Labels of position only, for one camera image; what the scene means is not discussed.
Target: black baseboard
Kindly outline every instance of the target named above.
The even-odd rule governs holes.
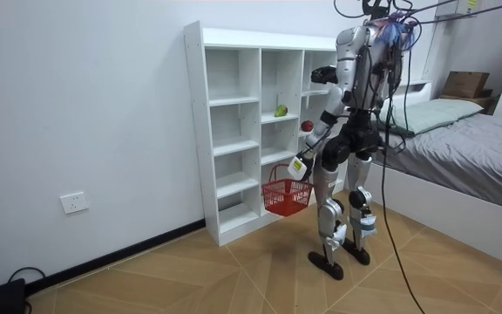
[[[25,287],[25,295],[27,297],[31,296],[41,290],[44,290],[46,288],[50,288],[51,286],[54,286],[58,283],[62,283],[67,280],[71,280],[74,277],[81,276],[81,275],[86,274],[88,272],[97,270],[97,269],[102,268],[102,267],[109,265],[111,263],[118,262],[122,259],[129,257],[129,256],[133,256],[133,255],[138,254],[140,252],[143,252],[147,249],[151,249],[155,246],[161,245],[165,242],[172,241],[175,238],[178,238],[180,236],[184,236],[186,234],[189,234],[193,231],[196,231],[196,230],[204,228],[204,227],[205,227],[205,220],[201,219],[197,222],[192,222],[192,223],[189,223],[183,227],[174,229],[172,231],[168,231],[165,234],[157,235],[157,236],[150,238],[148,240],[144,240],[143,242],[133,244],[130,247],[117,250],[117,251],[112,252],[108,255],[101,256],[101,257],[95,258],[89,262],[82,263],[80,265],[71,267],[68,270],[59,271],[58,273],[47,276],[46,278],[39,279],[39,280],[34,281],[32,283],[27,283],[26,287]]]

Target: pillow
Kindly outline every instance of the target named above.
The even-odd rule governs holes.
[[[378,125],[384,129],[387,108],[381,110]],[[404,108],[394,107],[394,120],[390,122],[390,131],[405,136],[414,136],[441,126],[448,126],[459,119],[471,116],[482,107],[470,101],[456,99],[435,99],[406,107],[408,128],[404,118]]]
[[[435,99],[428,102],[431,102],[436,106],[440,106],[443,112],[452,115],[457,120],[470,117],[471,115],[479,113],[484,109],[476,103],[460,99]]]

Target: bed frame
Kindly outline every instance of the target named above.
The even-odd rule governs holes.
[[[431,82],[412,84],[407,106],[430,99]],[[394,98],[397,109],[403,106],[401,97]],[[382,174],[383,167],[373,164],[365,184],[379,204]],[[389,168],[385,187],[388,208],[502,261],[502,206]]]

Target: humanoid robot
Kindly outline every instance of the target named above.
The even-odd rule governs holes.
[[[367,2],[363,1],[364,11]],[[385,15],[377,7],[377,14],[371,13],[371,20],[363,26],[342,31],[336,39],[336,67],[326,66],[311,73],[312,82],[333,86],[320,121],[306,139],[306,148],[288,167],[297,180],[307,180],[313,174],[324,254],[310,252],[308,258],[336,280],[343,279],[343,269],[335,261],[334,251],[344,247],[359,263],[369,265],[365,237],[377,232],[376,217],[370,210],[371,194],[363,187],[371,155],[383,143],[371,115],[378,117],[388,86],[398,85],[403,54],[399,47],[380,38],[381,25],[388,19]],[[344,113],[349,113],[348,120],[336,137],[329,138],[331,128]],[[338,165],[346,160],[352,239],[346,238],[347,226],[342,222],[344,206],[332,198]]]

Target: gray bedsheet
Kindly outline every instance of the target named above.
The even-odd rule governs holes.
[[[391,135],[391,145],[401,140]],[[378,163],[382,156],[377,156]],[[476,114],[406,141],[389,167],[502,206],[502,118]]]

